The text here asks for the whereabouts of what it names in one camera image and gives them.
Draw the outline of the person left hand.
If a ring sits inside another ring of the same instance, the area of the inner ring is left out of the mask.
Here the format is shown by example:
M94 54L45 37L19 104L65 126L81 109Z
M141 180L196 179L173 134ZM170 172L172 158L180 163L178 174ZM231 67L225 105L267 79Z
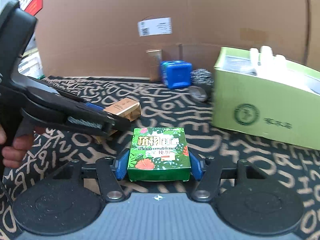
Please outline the person left hand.
M13 140L11 146L3 147L3 165L9 168L19 168L27 151L32 148L34 142L34 132L22 135Z

